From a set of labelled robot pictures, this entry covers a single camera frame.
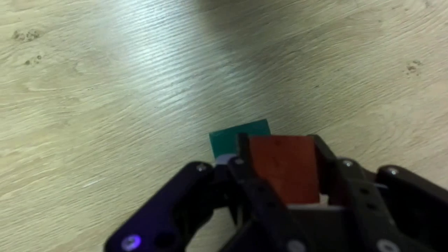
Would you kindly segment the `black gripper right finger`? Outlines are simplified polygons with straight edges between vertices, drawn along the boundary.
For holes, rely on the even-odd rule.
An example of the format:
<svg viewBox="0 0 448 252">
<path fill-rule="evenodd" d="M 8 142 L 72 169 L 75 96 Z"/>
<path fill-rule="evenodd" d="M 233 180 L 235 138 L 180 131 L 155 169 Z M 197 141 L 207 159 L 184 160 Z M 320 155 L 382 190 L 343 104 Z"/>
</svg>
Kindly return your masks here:
<svg viewBox="0 0 448 252">
<path fill-rule="evenodd" d="M 448 190 L 386 163 L 375 172 L 337 156 L 310 134 L 317 159 L 319 191 L 351 215 L 368 252 L 448 252 Z"/>
</svg>

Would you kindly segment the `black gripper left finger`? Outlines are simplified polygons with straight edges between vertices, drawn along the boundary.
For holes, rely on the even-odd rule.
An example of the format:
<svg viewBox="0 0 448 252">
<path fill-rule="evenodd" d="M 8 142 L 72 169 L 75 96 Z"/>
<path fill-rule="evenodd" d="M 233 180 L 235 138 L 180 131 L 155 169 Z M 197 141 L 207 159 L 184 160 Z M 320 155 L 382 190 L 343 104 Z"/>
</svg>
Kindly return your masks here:
<svg viewBox="0 0 448 252">
<path fill-rule="evenodd" d="M 103 252 L 186 252 L 217 208 L 228 208 L 235 233 L 218 252 L 288 252 L 299 237 L 291 214 L 254 173 L 254 148 L 246 134 L 224 165 L 186 163 L 106 240 Z"/>
</svg>

